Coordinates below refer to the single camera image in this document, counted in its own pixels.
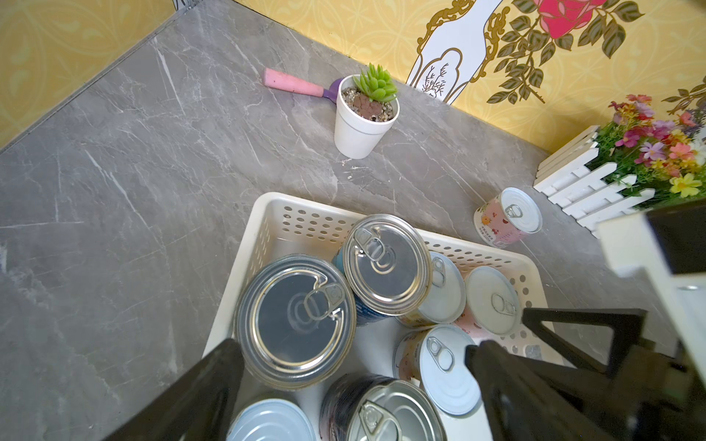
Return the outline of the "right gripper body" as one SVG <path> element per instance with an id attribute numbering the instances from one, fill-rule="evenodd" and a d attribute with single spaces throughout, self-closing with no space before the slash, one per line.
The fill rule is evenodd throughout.
<path id="1" fill-rule="evenodd" d="M 672 356 L 656 351 L 654 342 L 642 336 L 646 316 L 641 309 L 526 308 L 521 322 L 571 364 L 539 367 L 540 377 L 613 438 L 702 440 L 702 376 L 684 345 Z M 550 323 L 610 329 L 606 362 L 553 332 Z"/>

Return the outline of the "pink purple toy shovel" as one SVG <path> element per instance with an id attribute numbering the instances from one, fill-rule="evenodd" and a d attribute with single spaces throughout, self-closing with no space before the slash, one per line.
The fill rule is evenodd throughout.
<path id="1" fill-rule="evenodd" d="M 310 97 L 323 97 L 334 104 L 342 81 L 342 78 L 336 79 L 331 86 L 325 88 L 270 68 L 266 68 L 262 74 L 262 83 L 266 87 Z"/>

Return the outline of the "yellow small can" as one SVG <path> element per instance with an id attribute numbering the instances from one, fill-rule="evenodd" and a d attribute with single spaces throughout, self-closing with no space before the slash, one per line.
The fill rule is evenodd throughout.
<path id="1" fill-rule="evenodd" d="M 466 347 L 474 344 L 455 325 L 408 333 L 396 346 L 393 374 L 417 382 L 446 415 L 465 417 L 481 403 L 479 384 L 465 365 Z"/>
<path id="2" fill-rule="evenodd" d="M 431 252 L 432 279 L 428 296 L 413 312 L 397 317 L 397 321 L 412 329 L 448 325 L 455 322 L 466 305 L 466 288 L 460 270 L 452 261 Z"/>

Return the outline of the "potted succulent white pot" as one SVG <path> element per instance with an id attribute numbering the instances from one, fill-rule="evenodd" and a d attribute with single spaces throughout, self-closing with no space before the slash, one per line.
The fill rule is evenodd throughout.
<path id="1" fill-rule="evenodd" d="M 334 141 L 350 159 L 370 155 L 400 114 L 398 88 L 390 73 L 370 64 L 342 79 L 336 93 Z"/>

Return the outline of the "white plastic basket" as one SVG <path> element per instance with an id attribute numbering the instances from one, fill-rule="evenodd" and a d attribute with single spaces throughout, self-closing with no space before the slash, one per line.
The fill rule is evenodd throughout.
<path id="1" fill-rule="evenodd" d="M 352 225 L 362 217 L 360 213 L 282 193 L 260 196 L 246 224 L 205 350 L 211 352 L 222 340 L 233 336 L 239 295 L 261 268 L 291 254 L 331 260 Z M 523 307 L 546 307 L 540 272 L 529 257 L 438 233 L 421 231 L 420 235 L 429 250 L 446 255 L 464 276 L 478 266 L 492 266 L 512 282 Z M 296 402 L 312 426 L 318 428 L 321 404 L 329 386 L 349 372 L 392 376 L 393 352 L 408 331 L 395 319 L 360 327 L 349 355 L 336 373 L 299 391 L 277 391 L 246 374 L 236 408 L 242 410 L 271 396 L 285 398 Z"/>

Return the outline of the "pink small can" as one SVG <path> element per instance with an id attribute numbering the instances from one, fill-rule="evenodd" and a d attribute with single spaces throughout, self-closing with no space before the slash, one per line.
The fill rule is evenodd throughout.
<path id="1" fill-rule="evenodd" d="M 507 248 L 538 233 L 542 213 L 527 193 L 508 187 L 475 211 L 474 227 L 488 245 Z"/>
<path id="2" fill-rule="evenodd" d="M 465 279 L 465 290 L 465 308 L 454 323 L 471 338 L 505 337 L 520 329 L 520 298 L 501 272 L 480 266 Z"/>

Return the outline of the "yellow small can front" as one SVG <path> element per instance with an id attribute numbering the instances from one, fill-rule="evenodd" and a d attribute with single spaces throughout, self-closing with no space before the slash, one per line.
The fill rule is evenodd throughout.
<path id="1" fill-rule="evenodd" d="M 465 417 L 481 403 L 479 384 L 465 365 L 466 347 L 474 344 L 455 325 L 408 333 L 396 346 L 393 374 L 417 382 L 446 415 Z"/>

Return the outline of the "pink small can back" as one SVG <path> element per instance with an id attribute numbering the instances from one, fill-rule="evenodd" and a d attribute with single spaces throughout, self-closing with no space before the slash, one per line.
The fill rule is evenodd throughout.
<path id="1" fill-rule="evenodd" d="M 508 187 L 475 211 L 474 227 L 488 245 L 507 248 L 538 233 L 542 213 L 527 193 Z"/>

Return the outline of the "white small can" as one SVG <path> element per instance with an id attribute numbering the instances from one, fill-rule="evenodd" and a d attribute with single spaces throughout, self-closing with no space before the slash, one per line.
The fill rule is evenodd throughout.
<path id="1" fill-rule="evenodd" d="M 266 399 L 246 407 L 232 422 L 227 441 L 316 440 L 303 410 L 283 399 Z"/>

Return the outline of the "dark tomato tin can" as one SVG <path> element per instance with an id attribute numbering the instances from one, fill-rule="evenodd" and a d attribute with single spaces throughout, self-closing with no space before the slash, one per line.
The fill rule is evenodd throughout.
<path id="1" fill-rule="evenodd" d="M 349 373 L 328 389 L 321 405 L 323 440 L 446 440 L 441 416 L 413 383 Z"/>

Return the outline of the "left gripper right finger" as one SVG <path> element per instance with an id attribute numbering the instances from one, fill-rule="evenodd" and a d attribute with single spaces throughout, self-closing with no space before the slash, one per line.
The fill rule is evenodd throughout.
<path id="1" fill-rule="evenodd" d="M 465 347 L 464 362 L 479 384 L 494 440 L 610 440 L 533 369 L 494 341 Z"/>

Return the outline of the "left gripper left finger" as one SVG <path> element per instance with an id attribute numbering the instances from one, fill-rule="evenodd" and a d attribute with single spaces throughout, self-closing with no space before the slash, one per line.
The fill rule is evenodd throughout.
<path id="1" fill-rule="evenodd" d="M 222 341 L 107 439 L 226 439 L 244 370 L 239 343 Z"/>

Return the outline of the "blue tin can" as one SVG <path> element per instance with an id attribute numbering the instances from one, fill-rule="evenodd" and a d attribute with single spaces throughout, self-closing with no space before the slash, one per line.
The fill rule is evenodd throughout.
<path id="1" fill-rule="evenodd" d="M 297 391 L 343 364 L 356 333 L 355 298 L 333 264 L 286 255 L 250 281 L 233 325 L 249 372 L 274 389 Z"/>
<path id="2" fill-rule="evenodd" d="M 415 312 L 428 296 L 430 252 L 417 230 L 396 216 L 361 219 L 332 262 L 354 294 L 358 326 Z"/>

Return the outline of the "pink small can front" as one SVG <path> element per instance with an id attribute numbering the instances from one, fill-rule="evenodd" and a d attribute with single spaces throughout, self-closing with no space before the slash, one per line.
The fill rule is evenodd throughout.
<path id="1" fill-rule="evenodd" d="M 520 298 L 501 272 L 480 266 L 465 279 L 465 290 L 465 308 L 454 323 L 471 338 L 505 337 L 520 329 Z"/>

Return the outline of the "flower box white fence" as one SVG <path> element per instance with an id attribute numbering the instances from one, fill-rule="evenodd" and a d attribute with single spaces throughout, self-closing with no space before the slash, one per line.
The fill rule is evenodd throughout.
<path id="1" fill-rule="evenodd" d="M 579 225 L 705 197 L 705 94 L 669 97 L 672 110 L 656 117 L 652 99 L 613 102 L 612 121 L 590 126 L 546 158 L 534 188 Z"/>

